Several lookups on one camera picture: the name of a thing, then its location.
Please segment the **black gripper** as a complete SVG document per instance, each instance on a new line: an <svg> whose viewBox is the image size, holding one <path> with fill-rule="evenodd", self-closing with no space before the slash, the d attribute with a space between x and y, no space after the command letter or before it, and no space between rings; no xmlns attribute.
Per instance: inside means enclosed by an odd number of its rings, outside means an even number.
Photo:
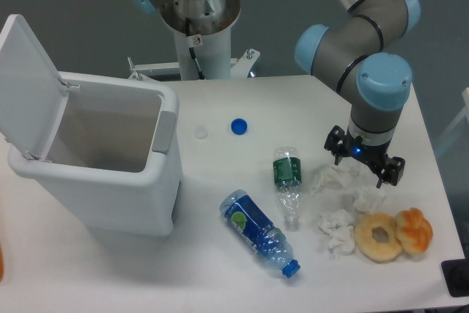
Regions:
<svg viewBox="0 0 469 313"><path fill-rule="evenodd" d="M404 174L405 159L388 157L388 142L377 146L366 145L360 136L353 138L350 132L346 135L338 125L335 125L328 134L324 148L331 152L335 165L339 165L342 158L347 155L367 165L378 178L376 184L378 189L382 184L396 186Z"/></svg>

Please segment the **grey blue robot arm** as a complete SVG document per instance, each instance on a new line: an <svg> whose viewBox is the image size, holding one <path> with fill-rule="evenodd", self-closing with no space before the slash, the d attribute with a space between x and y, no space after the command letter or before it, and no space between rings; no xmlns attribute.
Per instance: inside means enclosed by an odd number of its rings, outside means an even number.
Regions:
<svg viewBox="0 0 469 313"><path fill-rule="evenodd" d="M145 13L159 12L174 33L180 76L186 80L233 78L231 27L240 0L132 0ZM391 143L409 97L413 73L385 47L408 33L421 16L418 0L339 0L350 20L340 29L314 25L295 46L296 63L351 105L346 129L334 127L325 149L336 161L354 158L396 185L405 169L390 157Z"/></svg>

